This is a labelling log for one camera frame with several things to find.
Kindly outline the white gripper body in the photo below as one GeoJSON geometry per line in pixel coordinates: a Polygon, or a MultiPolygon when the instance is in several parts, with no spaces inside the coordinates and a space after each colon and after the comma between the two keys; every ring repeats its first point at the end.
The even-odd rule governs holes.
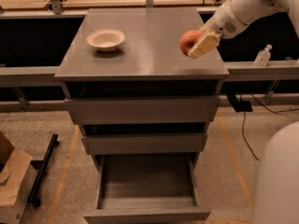
{"type": "Polygon", "coordinates": [[[221,34],[224,39],[231,39],[244,32],[247,25],[235,15],[231,2],[223,3],[211,18],[210,28],[221,34]]]}

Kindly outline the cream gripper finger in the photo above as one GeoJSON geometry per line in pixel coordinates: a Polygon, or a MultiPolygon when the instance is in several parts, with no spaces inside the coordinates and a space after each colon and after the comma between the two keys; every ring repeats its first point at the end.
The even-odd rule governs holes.
{"type": "Polygon", "coordinates": [[[205,32],[188,52],[188,56],[197,59],[215,49],[221,41],[221,34],[205,32]]]}
{"type": "Polygon", "coordinates": [[[198,32],[200,34],[204,34],[204,33],[211,33],[214,31],[214,28],[212,27],[212,24],[213,24],[213,19],[210,18],[199,30],[198,32]]]}

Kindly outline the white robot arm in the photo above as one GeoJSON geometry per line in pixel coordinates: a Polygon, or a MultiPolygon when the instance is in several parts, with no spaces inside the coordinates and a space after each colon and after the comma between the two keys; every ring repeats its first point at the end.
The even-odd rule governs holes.
{"type": "MultiPolygon", "coordinates": [[[[199,58],[281,9],[299,35],[299,0],[227,0],[199,30],[181,37],[180,49],[199,58]]],[[[299,224],[299,122],[279,130],[264,148],[250,224],[299,224]]]]}

